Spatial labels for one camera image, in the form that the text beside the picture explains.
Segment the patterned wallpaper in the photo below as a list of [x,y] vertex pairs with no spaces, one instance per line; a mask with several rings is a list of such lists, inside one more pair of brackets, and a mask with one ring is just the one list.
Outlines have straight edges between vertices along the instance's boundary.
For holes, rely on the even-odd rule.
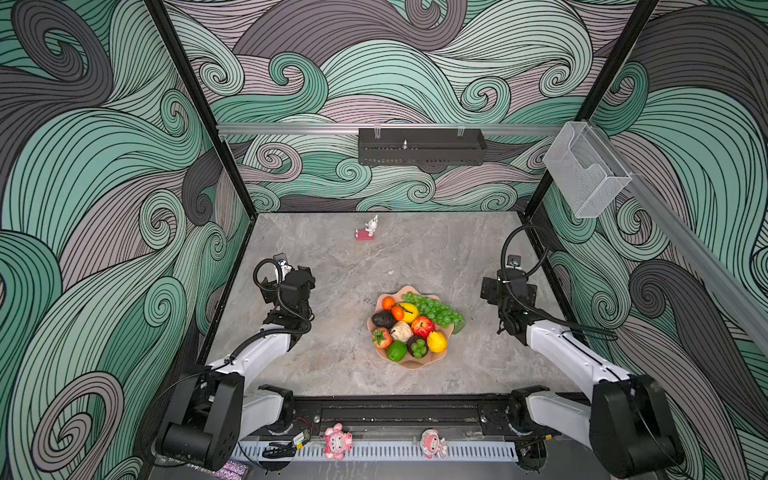
[[[635,3],[166,0],[219,122],[450,124],[573,120]],[[356,137],[228,140],[261,211],[520,210],[551,141],[490,137],[492,163],[422,171],[359,166]]]
[[248,218],[143,0],[3,2],[0,64],[3,478],[136,478]]
[[[768,3],[711,3],[648,23],[594,121],[768,310]],[[575,219],[557,188],[545,209],[576,317],[619,335],[590,344],[667,390],[684,472],[764,479],[768,359],[740,319],[626,192],[597,219]]]

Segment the silver horizontal bar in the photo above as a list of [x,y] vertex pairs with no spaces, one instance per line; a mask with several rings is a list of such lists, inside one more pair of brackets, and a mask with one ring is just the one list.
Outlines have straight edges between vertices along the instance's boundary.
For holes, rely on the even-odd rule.
[[554,137],[563,125],[528,124],[317,124],[270,122],[218,124],[222,135],[357,135],[360,128],[479,128],[484,135]]

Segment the small orange fruit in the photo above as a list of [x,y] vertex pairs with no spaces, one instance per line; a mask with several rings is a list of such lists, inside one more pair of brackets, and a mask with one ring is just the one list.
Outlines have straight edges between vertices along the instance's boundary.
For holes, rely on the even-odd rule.
[[387,296],[384,300],[382,300],[382,308],[384,310],[391,310],[394,306],[395,299],[393,299],[391,296]]
[[406,317],[406,312],[405,310],[402,309],[400,305],[395,305],[394,307],[392,307],[392,316],[395,317],[395,320],[400,322],[402,321],[402,319]]

